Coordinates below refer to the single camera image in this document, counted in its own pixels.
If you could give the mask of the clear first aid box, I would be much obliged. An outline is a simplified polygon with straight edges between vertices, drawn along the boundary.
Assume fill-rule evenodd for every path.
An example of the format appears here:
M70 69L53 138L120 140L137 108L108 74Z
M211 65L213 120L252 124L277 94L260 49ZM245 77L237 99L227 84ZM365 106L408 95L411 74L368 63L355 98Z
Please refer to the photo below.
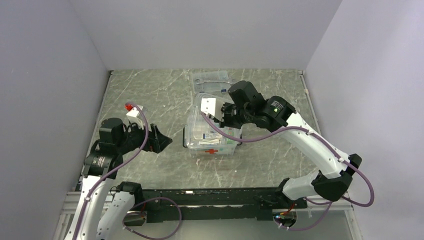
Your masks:
M215 131L201 115L192 114L183 128L182 146L190 156L233 155L241 142L226 138Z

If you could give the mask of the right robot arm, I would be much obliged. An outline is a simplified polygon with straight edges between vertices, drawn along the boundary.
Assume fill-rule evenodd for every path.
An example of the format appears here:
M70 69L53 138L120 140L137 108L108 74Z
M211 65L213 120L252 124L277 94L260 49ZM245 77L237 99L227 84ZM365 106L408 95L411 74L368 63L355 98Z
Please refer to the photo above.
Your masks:
M249 81L234 84L228 94L231 102L217 100L212 115L220 127L240 129L244 124L254 124L280 135L306 155L317 171L298 178L287 178L275 194L276 203L289 207L295 200L319 195L336 202L347 192L355 171L362 159L357 154L348 155L337 150L322 138L287 100L280 96L264 98Z

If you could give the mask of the blue printed sachet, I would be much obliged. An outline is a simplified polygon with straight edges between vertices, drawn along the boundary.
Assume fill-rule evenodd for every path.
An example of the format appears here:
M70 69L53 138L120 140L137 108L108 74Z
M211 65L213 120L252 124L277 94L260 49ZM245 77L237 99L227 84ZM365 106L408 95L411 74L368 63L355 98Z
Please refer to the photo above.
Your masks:
M204 140L219 139L221 135L217 132L202 133L201 138Z

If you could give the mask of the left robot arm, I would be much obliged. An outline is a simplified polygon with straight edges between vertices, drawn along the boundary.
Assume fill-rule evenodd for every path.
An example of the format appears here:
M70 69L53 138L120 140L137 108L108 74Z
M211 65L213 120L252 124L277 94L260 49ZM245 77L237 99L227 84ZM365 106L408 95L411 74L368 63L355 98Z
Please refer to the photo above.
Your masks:
M123 156L134 150L162 152L173 140L163 135L155 124L145 131L137 123L128 125L120 118L108 118L99 128L99 138L84 161L81 194L67 240L108 240L118 230L131 210L144 203L141 184L123 181L107 210L106 198L113 187Z

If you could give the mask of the clear divided organizer tray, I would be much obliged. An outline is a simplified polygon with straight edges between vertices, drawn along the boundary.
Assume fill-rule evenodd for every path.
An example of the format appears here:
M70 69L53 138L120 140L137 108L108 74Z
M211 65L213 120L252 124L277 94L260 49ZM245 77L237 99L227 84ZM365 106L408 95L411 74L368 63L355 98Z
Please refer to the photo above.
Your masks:
M203 146L237 145L238 142L229 139L215 131L205 122L194 123L188 129L187 146L199 148Z

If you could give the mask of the small green box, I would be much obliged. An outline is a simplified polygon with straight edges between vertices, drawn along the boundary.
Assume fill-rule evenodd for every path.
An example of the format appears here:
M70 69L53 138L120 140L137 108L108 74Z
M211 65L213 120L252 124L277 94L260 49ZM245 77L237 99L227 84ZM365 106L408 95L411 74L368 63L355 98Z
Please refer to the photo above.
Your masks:
M230 139L230 138L225 138L225 144L226 145L233 145L234 144L234 140Z

